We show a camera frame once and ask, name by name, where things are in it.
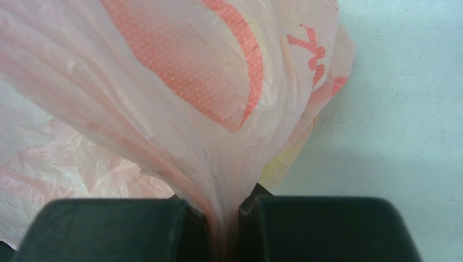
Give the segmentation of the pink plastic bag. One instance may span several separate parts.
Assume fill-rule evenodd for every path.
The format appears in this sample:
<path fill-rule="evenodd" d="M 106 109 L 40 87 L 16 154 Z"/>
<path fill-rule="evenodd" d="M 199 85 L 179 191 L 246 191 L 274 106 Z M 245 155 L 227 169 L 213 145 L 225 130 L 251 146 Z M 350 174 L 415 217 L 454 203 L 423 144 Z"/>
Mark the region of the pink plastic bag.
<path fill-rule="evenodd" d="M 337 1 L 1 1 L 1 77 L 202 211 L 215 261 L 354 53 Z"/>

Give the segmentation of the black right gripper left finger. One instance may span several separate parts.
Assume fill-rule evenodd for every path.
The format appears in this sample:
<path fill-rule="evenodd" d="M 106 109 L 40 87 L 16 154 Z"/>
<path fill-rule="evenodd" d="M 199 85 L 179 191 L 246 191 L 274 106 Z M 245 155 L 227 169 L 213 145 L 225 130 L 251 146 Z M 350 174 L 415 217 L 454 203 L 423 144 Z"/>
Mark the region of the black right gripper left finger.
<path fill-rule="evenodd" d="M 13 256 L 13 261 L 209 259 L 205 217 L 179 198 L 52 201 Z"/>

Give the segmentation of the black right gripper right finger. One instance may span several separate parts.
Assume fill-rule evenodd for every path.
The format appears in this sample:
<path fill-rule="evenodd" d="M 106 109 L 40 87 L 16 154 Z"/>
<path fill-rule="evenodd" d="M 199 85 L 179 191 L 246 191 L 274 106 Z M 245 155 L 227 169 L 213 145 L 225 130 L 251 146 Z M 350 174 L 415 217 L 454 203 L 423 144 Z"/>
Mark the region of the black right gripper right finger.
<path fill-rule="evenodd" d="M 358 196 L 274 196 L 239 207 L 242 261 L 421 261 L 398 210 Z"/>

